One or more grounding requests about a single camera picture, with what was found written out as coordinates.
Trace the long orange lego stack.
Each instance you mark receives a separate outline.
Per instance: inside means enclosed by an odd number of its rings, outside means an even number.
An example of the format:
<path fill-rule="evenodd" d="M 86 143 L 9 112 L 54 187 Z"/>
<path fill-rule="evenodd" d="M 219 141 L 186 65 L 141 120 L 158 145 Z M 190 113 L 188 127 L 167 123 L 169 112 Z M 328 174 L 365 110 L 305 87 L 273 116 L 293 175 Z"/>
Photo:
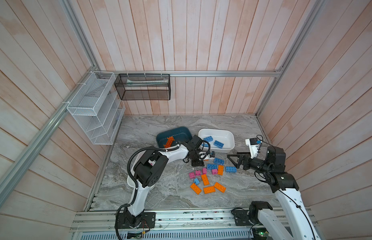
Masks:
<path fill-rule="evenodd" d="M 170 136 L 167 138 L 167 142 L 166 144 L 164 145 L 164 148 L 170 148 L 174 142 L 174 137 L 173 136 Z"/>

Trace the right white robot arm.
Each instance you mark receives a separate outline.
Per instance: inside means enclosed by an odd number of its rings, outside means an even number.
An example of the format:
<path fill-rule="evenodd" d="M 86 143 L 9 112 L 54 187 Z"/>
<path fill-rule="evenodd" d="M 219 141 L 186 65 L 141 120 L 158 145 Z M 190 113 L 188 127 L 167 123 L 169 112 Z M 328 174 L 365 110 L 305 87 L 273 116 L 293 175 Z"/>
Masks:
<path fill-rule="evenodd" d="M 288 220 L 289 228 L 278 220 L 268 202 L 253 201 L 248 218 L 255 225 L 262 225 L 274 240 L 319 240 L 320 234 L 314 227 L 304 206 L 299 186 L 293 175 L 285 171 L 286 154 L 283 149 L 268 146 L 264 160 L 252 152 L 238 152 L 227 155 L 236 168 L 253 170 L 263 176 L 261 182 L 270 186 Z"/>

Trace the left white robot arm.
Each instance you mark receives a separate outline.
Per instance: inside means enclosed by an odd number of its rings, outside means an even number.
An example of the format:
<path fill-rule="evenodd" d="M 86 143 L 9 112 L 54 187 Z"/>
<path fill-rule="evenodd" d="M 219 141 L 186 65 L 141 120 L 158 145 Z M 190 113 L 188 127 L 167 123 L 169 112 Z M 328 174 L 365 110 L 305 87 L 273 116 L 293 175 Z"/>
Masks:
<path fill-rule="evenodd" d="M 167 164 L 177 160 L 190 162 L 192 167 L 204 167 L 211 156 L 211 145 L 197 135 L 188 142 L 169 148 L 154 146 L 137 150 L 128 160 L 127 171 L 134 188 L 126 212 L 136 218 L 145 209 L 145 201 L 152 186 L 160 179 Z"/>

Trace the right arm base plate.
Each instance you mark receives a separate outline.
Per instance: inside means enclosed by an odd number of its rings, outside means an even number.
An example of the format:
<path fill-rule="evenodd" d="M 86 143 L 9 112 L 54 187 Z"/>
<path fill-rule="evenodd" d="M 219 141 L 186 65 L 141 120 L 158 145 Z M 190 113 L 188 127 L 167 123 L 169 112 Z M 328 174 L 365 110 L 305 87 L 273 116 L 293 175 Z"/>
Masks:
<path fill-rule="evenodd" d="M 242 208 L 234 208 L 231 210 L 232 215 L 234 216 L 234 221 L 236 226 L 252 226 L 248 211 Z"/>

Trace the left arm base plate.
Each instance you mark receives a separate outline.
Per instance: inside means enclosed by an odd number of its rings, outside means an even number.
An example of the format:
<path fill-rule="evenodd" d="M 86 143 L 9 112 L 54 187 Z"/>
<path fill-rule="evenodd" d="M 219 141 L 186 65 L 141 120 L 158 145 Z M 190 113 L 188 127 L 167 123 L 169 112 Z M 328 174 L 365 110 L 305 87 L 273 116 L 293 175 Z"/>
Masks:
<path fill-rule="evenodd" d="M 155 227 L 156 213 L 143 212 L 138 216 L 133 216 L 129 211 L 116 215 L 115 229 L 152 229 Z"/>

